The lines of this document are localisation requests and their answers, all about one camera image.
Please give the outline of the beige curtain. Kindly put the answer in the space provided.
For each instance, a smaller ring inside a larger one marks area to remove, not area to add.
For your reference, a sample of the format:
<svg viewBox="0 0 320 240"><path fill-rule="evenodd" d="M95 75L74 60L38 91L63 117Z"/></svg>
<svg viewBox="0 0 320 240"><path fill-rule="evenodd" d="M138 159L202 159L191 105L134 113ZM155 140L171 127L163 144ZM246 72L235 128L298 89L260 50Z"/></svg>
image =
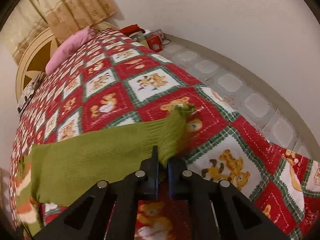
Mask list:
<svg viewBox="0 0 320 240"><path fill-rule="evenodd" d="M100 23L117 13L114 0L31 0L56 39Z"/></svg>
<svg viewBox="0 0 320 240"><path fill-rule="evenodd" d="M19 64L31 42L48 28L37 0L20 0L1 30L1 43Z"/></svg>

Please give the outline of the red box on floor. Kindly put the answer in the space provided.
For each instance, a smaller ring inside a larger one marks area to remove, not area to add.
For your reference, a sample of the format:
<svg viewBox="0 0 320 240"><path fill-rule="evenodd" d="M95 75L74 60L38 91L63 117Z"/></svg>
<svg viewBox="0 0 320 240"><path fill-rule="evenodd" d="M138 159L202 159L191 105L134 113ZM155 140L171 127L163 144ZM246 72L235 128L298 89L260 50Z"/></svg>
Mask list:
<svg viewBox="0 0 320 240"><path fill-rule="evenodd" d="M146 41L148 43L149 48L152 51L159 53L160 51L163 50L162 42L161 42L161 39L159 38L159 36L149 35L146 37Z"/></svg>

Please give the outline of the cream wooden headboard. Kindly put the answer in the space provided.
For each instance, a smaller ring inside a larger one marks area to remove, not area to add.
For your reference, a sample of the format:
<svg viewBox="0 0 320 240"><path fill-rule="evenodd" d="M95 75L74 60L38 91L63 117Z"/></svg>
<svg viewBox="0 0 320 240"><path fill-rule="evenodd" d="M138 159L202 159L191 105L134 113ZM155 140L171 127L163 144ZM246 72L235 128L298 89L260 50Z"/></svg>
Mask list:
<svg viewBox="0 0 320 240"><path fill-rule="evenodd" d="M16 100L19 102L25 87L45 67L60 46L50 28L45 29L35 38L23 53L16 74Z"/></svg>

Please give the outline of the green orange striped knit sweater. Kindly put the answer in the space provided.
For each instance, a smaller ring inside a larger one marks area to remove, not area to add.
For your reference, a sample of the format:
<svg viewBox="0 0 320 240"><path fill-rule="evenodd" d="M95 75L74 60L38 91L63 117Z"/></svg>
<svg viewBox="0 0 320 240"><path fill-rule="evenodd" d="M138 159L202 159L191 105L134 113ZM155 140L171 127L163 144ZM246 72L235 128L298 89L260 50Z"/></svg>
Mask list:
<svg viewBox="0 0 320 240"><path fill-rule="evenodd" d="M190 103L174 105L164 119L87 132L50 144L33 145L17 163L16 213L29 235L43 227L42 203L69 206L100 180L116 182L138 170L157 146L166 166L181 150Z"/></svg>

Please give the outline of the grey white patterned pillow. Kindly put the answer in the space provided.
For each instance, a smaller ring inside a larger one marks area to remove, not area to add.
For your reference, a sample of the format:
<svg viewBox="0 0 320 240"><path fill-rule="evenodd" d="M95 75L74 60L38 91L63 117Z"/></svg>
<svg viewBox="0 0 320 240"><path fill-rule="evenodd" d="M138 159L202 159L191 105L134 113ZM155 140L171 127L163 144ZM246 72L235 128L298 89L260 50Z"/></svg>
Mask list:
<svg viewBox="0 0 320 240"><path fill-rule="evenodd" d="M44 81L45 77L45 72L40 72L27 84L27 86L23 90L17 103L17 111L20 117L23 115L24 111L31 102L36 91L39 89L41 83Z"/></svg>

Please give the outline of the centre right beige curtain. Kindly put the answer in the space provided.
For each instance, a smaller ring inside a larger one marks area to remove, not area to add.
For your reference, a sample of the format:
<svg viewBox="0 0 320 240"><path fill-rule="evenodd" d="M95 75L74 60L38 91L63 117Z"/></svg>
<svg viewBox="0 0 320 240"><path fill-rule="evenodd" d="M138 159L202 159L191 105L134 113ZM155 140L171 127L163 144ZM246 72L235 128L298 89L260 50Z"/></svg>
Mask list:
<svg viewBox="0 0 320 240"><path fill-rule="evenodd" d="M100 23L117 13L114 0L31 0L56 39Z"/></svg>

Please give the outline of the red cloth bundle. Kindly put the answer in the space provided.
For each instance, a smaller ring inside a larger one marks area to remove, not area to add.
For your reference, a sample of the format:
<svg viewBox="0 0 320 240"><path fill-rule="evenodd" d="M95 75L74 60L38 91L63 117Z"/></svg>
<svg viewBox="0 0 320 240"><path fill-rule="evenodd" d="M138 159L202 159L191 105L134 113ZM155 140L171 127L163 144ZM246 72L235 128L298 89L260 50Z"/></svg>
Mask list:
<svg viewBox="0 0 320 240"><path fill-rule="evenodd" d="M145 30L142 29L139 25L137 24L132 24L129 26L126 26L122 29L119 30L122 34L124 34L125 36L129 37L130 35L134 34L134 33L138 33L138 32L142 32L143 34L145 33Z"/></svg>

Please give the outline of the pink pillow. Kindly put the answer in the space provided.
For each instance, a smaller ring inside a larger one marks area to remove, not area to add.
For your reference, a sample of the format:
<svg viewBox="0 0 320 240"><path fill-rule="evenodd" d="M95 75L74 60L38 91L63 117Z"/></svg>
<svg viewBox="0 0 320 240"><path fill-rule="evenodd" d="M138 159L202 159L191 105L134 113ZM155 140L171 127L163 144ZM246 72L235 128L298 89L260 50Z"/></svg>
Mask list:
<svg viewBox="0 0 320 240"><path fill-rule="evenodd" d="M91 41L96 35L95 30L88 26L77 31L67 38L54 52L49 62L46 65L46 75L51 75L61 66L69 57L71 57L84 44Z"/></svg>

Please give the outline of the centre left beige curtain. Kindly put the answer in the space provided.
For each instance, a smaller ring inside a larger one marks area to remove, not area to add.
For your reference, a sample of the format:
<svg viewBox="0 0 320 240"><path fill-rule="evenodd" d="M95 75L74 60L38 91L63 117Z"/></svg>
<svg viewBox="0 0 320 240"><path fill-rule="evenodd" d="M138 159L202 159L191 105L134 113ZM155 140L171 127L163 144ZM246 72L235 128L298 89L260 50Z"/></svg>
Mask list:
<svg viewBox="0 0 320 240"><path fill-rule="evenodd" d="M19 64L31 42L48 28L37 0L20 0L1 30L1 43Z"/></svg>

